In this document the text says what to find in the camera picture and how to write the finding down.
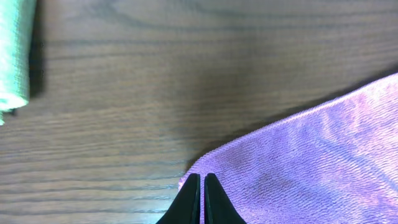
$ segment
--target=cloth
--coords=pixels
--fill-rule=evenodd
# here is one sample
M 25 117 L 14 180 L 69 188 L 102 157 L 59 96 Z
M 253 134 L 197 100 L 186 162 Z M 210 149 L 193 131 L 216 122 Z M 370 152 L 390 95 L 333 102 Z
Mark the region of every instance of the cloth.
M 180 186 L 210 172 L 248 224 L 398 223 L 398 75 L 209 152 Z
M 0 0 L 0 125 L 2 112 L 28 104 L 35 4 L 35 0 Z

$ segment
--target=wooden table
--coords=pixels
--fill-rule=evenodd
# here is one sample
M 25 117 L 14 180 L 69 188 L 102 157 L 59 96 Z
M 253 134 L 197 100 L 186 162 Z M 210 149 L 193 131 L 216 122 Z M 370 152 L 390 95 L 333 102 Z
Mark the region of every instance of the wooden table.
M 41 0 L 0 223 L 155 223 L 199 156 L 397 61 L 395 0 Z

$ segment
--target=purple cloth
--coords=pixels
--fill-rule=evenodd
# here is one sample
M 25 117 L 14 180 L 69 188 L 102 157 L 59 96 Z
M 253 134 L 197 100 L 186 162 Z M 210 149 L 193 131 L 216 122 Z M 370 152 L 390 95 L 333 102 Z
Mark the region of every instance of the purple cloth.
M 210 172 L 248 224 L 398 223 L 398 75 L 203 156 L 202 208 Z

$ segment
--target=wooden surface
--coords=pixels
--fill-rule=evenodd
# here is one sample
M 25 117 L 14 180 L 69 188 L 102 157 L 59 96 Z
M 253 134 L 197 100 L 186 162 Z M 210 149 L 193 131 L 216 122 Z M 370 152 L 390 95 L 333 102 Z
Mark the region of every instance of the wooden surface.
M 0 223 L 155 223 L 198 156 L 398 62 L 395 0 L 39 3 Z

